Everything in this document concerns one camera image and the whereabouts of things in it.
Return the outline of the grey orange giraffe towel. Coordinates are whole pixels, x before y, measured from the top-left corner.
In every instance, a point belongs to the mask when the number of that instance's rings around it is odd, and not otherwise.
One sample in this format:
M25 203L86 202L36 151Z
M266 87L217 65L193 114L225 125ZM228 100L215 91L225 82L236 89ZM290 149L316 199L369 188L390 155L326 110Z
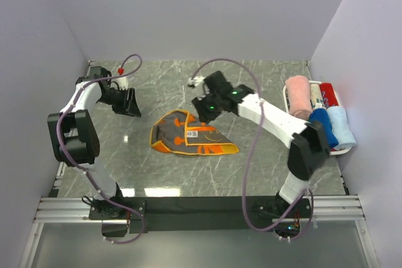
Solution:
M160 153L185 156L223 156L239 152L239 148L215 127L180 109L168 112L153 125L149 145Z

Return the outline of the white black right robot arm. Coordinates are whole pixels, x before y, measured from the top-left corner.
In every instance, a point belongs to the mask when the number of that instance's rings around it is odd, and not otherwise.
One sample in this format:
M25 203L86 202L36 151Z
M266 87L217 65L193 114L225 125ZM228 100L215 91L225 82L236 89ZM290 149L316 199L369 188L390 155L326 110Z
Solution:
M189 78L188 86L195 89L192 104L201 122L208 124L223 111L231 112L261 125L289 149L289 173L278 192L276 209L283 217L297 212L296 198L308 188L310 178L330 155L322 123L293 117L243 84L233 87L220 71Z

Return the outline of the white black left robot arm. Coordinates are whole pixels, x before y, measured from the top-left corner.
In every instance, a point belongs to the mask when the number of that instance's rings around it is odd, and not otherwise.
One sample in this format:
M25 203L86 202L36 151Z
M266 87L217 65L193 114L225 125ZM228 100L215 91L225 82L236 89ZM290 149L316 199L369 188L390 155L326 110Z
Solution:
M91 67L86 77L76 81L67 105L47 117L56 160L75 169L92 189L93 197L83 196L82 201L111 219L130 217L135 210L99 159L100 140L90 115L95 105L102 103L115 114L141 117L135 89L128 86L123 71L120 68L117 75L112 75L101 66Z

